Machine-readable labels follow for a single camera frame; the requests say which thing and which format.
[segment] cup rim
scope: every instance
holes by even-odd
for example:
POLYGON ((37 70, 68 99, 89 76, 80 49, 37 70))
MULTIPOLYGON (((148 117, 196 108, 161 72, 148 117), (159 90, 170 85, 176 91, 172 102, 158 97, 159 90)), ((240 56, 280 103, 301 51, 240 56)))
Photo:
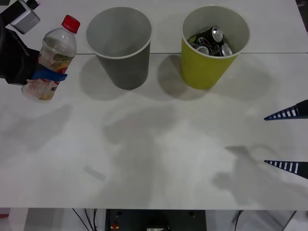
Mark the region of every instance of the cup rim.
POLYGON ((116 6, 116 7, 110 7, 110 8, 107 8, 107 9, 104 9, 102 11, 99 11, 92 19, 91 21, 88 23, 87 25, 87 30, 86 30, 86 41, 87 41, 87 45, 89 47, 89 49, 94 52, 94 54, 102 57, 102 58, 105 58, 105 59, 126 59, 126 58, 130 58, 138 53, 140 53, 141 51, 143 51, 148 45, 149 43, 151 42, 151 39, 152 39, 152 35, 153 35, 153 23, 152 23, 152 20, 145 14, 145 12, 143 12, 142 10, 139 10, 137 8, 134 8, 134 7, 129 7, 129 6, 116 6), (104 12, 104 11, 107 11, 107 10, 110 10, 110 9, 114 9, 114 8, 130 8, 130 9, 133 9, 133 10, 136 10, 136 11, 139 11, 140 13, 142 13, 150 22, 150 25, 151 25, 151 34, 150 34, 150 37, 149 37, 149 40, 146 42, 146 44, 140 48, 138 51, 132 53, 132 54, 129 54, 129 55, 126 55, 126 56, 119 56, 119 57, 113 57, 113 56, 106 56, 106 55, 103 55, 103 54, 99 54, 98 52, 96 52, 90 45, 89 45, 89 42, 88 42, 88 39, 87 39, 87 31, 88 31, 88 28, 89 28, 89 25, 90 23, 92 22, 92 20, 97 16, 99 15, 100 13, 104 12))
POLYGON ((202 56, 207 57, 207 58, 212 58, 212 59, 229 59, 229 58, 232 58, 232 57, 236 57, 237 55, 239 55, 239 54, 241 53, 242 50, 244 50, 244 49, 247 47, 247 45, 248 45, 249 42, 250 42, 250 28, 249 28, 249 24, 247 23, 247 20, 246 20, 240 13, 238 13, 237 11, 235 11, 235 10, 229 8, 229 7, 220 6, 220 5, 215 5, 215 4, 210 4, 210 5, 206 5, 206 6, 202 6, 202 7, 197 7, 197 8, 195 8, 195 9, 191 10, 190 12, 188 12, 188 13, 185 15, 184 19, 182 20, 182 24, 181 24, 181 34, 182 34, 182 40, 186 43, 186 45, 187 45, 191 50, 193 50, 194 52, 196 52, 196 53, 199 54, 199 55, 202 55, 202 56), (191 45, 189 45, 188 41, 187 41, 187 40, 185 39, 185 37, 184 37, 184 34, 183 34, 183 25, 184 25, 185 19, 186 19, 192 12, 194 12, 194 11, 196 11, 196 10, 198 10, 198 9, 205 8, 205 7, 212 7, 212 6, 216 6, 216 7, 220 7, 220 8, 225 8, 225 9, 227 9, 227 10, 233 11, 234 13, 238 14, 239 16, 241 16, 241 18, 242 18, 242 19, 246 22, 246 24, 247 24, 248 33, 249 33, 248 41, 247 41, 246 45, 245 45, 240 51, 234 53, 233 55, 219 57, 219 56, 212 56, 212 55, 203 54, 203 53, 201 53, 201 52, 195 50, 193 47, 191 47, 191 45))

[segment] plastic bottle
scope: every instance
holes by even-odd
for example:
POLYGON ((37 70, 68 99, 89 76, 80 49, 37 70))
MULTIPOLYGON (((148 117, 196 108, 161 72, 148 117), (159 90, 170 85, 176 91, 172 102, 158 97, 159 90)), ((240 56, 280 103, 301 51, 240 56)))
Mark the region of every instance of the plastic bottle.
MULTIPOLYGON (((45 35, 38 62, 54 72, 64 74, 77 52, 74 34, 79 26, 78 20, 67 15, 62 22, 62 28, 54 29, 45 35)), ((59 83, 43 78, 28 80, 28 84, 22 87, 22 92, 32 99, 50 100, 59 83)))

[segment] gray paper cup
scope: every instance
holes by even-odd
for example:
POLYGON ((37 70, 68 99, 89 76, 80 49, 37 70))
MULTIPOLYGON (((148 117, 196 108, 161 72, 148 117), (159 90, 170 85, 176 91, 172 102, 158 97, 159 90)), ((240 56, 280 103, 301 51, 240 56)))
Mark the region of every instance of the gray paper cup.
POLYGON ((148 77, 152 24, 141 11, 114 7, 98 13, 86 36, 112 82, 131 90, 148 77))

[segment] red bottle cap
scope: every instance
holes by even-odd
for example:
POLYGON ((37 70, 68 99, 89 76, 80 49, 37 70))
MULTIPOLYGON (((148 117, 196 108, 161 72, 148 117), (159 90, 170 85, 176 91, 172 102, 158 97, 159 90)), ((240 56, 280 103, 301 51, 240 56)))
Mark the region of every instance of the red bottle cap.
POLYGON ((62 26, 68 31, 76 34, 80 26, 80 22, 76 18, 67 15, 62 22, 62 26))

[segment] blue and white striped object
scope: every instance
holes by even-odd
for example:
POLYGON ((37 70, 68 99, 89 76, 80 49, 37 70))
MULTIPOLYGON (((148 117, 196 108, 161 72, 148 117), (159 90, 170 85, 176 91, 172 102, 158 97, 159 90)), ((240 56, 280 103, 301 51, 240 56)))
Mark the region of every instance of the blue and white striped object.
POLYGON ((297 107, 292 106, 265 117, 264 120, 296 119, 300 117, 297 107))
POLYGON ((264 120, 306 119, 308 118, 308 100, 265 117, 264 120))
POLYGON ((308 162, 276 161, 265 160, 265 163, 273 165, 287 172, 294 173, 298 176, 308 179, 308 162))

